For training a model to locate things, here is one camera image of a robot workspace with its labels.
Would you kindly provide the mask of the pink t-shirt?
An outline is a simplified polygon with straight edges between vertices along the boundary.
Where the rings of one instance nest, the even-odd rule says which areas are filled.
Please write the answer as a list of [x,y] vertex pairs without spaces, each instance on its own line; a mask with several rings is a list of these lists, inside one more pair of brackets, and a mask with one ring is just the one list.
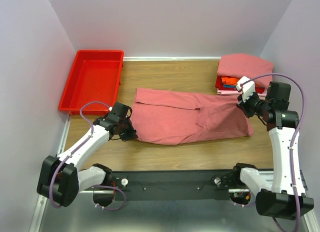
[[178,145],[251,137],[254,130],[237,98],[139,88],[131,121],[138,140]]

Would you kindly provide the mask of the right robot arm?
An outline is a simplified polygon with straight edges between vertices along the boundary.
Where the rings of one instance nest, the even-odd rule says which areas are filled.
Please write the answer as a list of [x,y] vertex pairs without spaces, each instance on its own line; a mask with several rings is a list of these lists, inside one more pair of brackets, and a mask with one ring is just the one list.
[[306,196],[302,183],[298,156],[300,119],[297,112],[288,109],[291,86],[270,82],[265,99],[260,99],[255,83],[243,77],[236,90],[240,92],[237,107],[248,118],[256,115],[265,123],[272,145],[273,181],[269,184],[255,166],[237,163],[230,183],[250,189],[259,215],[297,220],[314,208],[314,200]]

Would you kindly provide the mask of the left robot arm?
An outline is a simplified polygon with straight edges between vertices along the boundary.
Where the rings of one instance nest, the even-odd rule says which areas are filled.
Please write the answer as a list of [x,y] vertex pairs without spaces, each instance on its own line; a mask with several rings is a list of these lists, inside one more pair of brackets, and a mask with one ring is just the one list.
[[89,130],[68,150],[47,156],[41,166],[37,193],[49,199],[54,208],[68,207],[79,192],[95,187],[123,191],[116,187],[112,170],[101,164],[82,169],[86,160],[101,146],[117,136],[122,141],[135,140],[137,132],[131,122],[132,108],[115,103],[105,116],[89,122]]

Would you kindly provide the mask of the folded pink shirt on stack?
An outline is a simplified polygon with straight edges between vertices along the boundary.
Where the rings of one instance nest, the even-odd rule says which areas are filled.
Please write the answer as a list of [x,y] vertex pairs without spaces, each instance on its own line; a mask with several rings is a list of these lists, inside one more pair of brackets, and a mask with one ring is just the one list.
[[257,56],[243,53],[229,54],[221,57],[218,63],[217,76],[229,76],[241,79],[243,76],[254,77],[270,74],[274,64]]

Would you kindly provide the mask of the folded bottom red shirt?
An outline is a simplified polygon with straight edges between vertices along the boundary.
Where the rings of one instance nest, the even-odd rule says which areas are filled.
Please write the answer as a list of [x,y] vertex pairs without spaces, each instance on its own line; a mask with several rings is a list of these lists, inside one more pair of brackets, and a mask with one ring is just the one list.
[[266,95],[267,95],[267,89],[265,89],[265,88],[257,88],[256,89],[256,93],[258,94],[258,96],[259,97],[263,97],[263,98],[265,98],[266,97]]

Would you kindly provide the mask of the folded red shirt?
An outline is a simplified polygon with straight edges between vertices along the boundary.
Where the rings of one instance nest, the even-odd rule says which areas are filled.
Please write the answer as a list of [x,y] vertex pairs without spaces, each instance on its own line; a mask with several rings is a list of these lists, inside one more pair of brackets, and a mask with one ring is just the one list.
[[220,76],[216,77],[215,87],[219,90],[226,90],[226,88],[224,88],[224,84]]
[[265,88],[257,88],[256,89],[256,93],[258,94],[258,96],[259,97],[263,97],[263,98],[265,98],[266,97],[266,95],[267,95],[267,89],[265,89]]

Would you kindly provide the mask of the folded blue shirt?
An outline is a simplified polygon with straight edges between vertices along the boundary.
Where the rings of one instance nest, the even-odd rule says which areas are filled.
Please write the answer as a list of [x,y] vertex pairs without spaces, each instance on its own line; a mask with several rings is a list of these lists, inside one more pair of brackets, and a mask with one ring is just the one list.
[[235,89],[236,86],[232,86],[232,85],[223,85],[223,88],[225,89]]

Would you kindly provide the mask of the folded orange shirt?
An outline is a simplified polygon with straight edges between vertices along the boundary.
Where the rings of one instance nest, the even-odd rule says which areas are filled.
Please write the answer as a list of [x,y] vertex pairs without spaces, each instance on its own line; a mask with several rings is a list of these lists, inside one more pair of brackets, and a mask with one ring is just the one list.
[[232,85],[232,86],[236,86],[238,81],[240,80],[239,78],[229,77],[229,76],[222,76],[221,79],[224,85]]

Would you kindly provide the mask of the folded light pink shirt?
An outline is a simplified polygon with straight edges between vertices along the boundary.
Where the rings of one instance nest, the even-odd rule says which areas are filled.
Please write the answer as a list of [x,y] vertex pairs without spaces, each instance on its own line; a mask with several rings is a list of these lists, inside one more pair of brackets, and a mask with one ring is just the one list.
[[237,90],[220,90],[220,89],[217,89],[217,94],[227,95],[227,96],[240,95],[240,93]]

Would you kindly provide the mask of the red plastic bin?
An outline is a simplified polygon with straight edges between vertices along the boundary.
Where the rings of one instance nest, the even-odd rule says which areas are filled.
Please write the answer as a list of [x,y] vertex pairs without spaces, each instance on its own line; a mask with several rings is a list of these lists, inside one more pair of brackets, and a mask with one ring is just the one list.
[[71,66],[58,109],[70,115],[105,115],[117,100],[124,52],[79,50]]

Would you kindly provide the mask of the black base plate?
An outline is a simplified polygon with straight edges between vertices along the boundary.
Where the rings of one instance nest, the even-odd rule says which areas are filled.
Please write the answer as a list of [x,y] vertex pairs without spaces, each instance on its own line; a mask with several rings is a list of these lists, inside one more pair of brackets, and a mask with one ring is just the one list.
[[231,170],[113,171],[115,185],[128,201],[229,200],[215,177]]

